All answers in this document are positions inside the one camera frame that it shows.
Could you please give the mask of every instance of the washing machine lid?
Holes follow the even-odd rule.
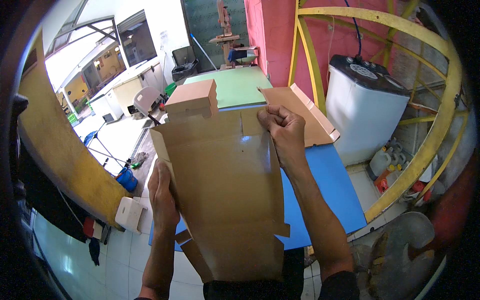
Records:
[[[335,68],[364,88],[410,96],[410,92],[400,82],[392,78],[382,65],[369,61],[362,61],[357,64],[351,57],[335,54],[330,60],[330,67]]]

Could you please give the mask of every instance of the brown cardboard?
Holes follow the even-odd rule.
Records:
[[[305,119],[305,147],[331,144],[340,137],[338,130],[296,84],[291,87],[259,88],[259,91],[268,104],[283,105]]]
[[[222,111],[211,118],[150,130],[158,157],[172,171],[187,230],[176,236],[203,282],[280,279],[284,223],[280,167],[257,112]]]
[[[209,118],[218,113],[214,79],[177,86],[165,104],[170,122],[190,120],[191,116]]]

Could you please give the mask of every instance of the glass window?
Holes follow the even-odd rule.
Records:
[[[156,56],[144,11],[140,11],[121,22],[117,28],[130,66]]]

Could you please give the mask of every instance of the red wall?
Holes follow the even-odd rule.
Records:
[[[351,7],[387,11],[385,0],[350,0],[349,4]],[[345,1],[308,0],[303,7],[319,6],[343,7],[345,6]],[[270,82],[273,86],[287,86],[293,44],[295,0],[245,0],[245,8],[250,45],[259,47],[259,66],[266,75],[269,74]],[[351,18],[343,19],[351,23],[353,22]],[[358,53],[357,32],[336,24],[332,37],[332,30],[328,30],[327,21],[312,18],[305,18],[305,20],[315,46],[315,53],[326,93],[326,74],[330,58],[334,54],[355,56]],[[383,37],[386,37],[388,32],[388,27],[381,24],[365,20],[357,20],[357,23],[359,26],[365,27]],[[330,57],[327,57],[331,39]],[[363,59],[369,60],[383,46],[382,43],[364,35],[361,53]],[[312,84],[302,43],[300,43],[299,47],[295,83],[310,99],[313,99]]]

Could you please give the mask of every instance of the washing machine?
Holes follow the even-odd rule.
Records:
[[[340,133],[334,146],[344,166],[373,157],[392,136],[410,92],[387,69],[334,55],[325,100],[327,118]]]

